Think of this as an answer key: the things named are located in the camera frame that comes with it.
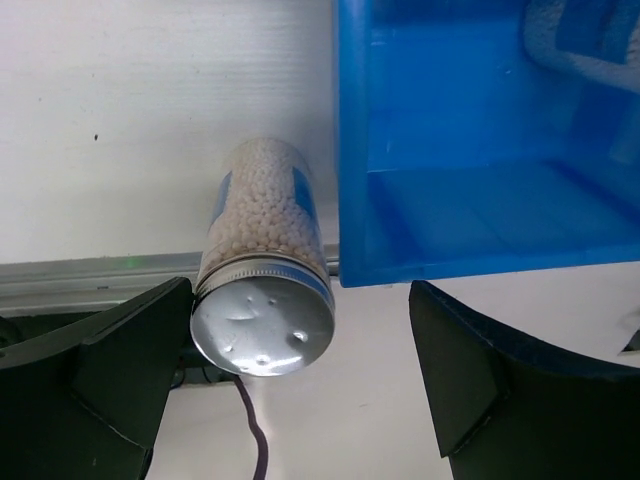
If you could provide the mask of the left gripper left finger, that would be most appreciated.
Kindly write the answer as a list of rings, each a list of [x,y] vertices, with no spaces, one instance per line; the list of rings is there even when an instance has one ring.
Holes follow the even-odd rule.
[[[192,303],[176,277],[3,347],[2,478],[145,478]]]

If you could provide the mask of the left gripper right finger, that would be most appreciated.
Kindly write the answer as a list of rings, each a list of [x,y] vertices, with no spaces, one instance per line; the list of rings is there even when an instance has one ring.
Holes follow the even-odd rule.
[[[635,479],[639,372],[539,340],[425,281],[409,313],[440,454],[457,479]]]

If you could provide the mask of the silver-lid bead jar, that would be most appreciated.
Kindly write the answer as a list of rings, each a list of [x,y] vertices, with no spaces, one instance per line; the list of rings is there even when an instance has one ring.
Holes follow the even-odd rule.
[[[522,33],[526,52],[551,68],[631,83],[639,75],[637,1],[531,1]]]
[[[309,169],[290,144],[248,140],[232,152],[195,285],[190,333],[236,375],[303,369],[329,347],[335,301]]]

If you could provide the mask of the near blue storage bin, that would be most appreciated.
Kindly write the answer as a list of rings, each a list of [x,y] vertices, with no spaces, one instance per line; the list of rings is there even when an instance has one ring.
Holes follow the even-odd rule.
[[[638,259],[639,75],[532,59],[529,2],[334,3],[344,286]]]

